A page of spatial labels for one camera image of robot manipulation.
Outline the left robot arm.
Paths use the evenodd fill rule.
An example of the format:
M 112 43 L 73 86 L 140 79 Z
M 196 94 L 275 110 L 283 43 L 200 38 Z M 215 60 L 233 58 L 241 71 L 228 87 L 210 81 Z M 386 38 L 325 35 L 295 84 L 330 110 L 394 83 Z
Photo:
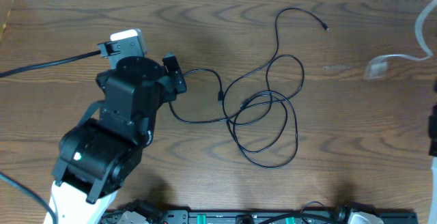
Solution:
M 92 103 L 59 142 L 45 223 L 97 223 L 153 140 L 157 110 L 186 91 L 175 55 L 121 58 L 96 76 Z

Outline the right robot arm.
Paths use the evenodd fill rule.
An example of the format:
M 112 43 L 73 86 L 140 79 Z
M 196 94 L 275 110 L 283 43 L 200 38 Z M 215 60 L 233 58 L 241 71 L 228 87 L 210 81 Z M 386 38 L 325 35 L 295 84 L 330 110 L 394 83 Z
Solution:
M 427 223 L 436 224 L 436 104 L 432 107 L 432 112 L 429 116 L 428 136 L 430 139 L 428 154 L 432 157 L 432 201 Z

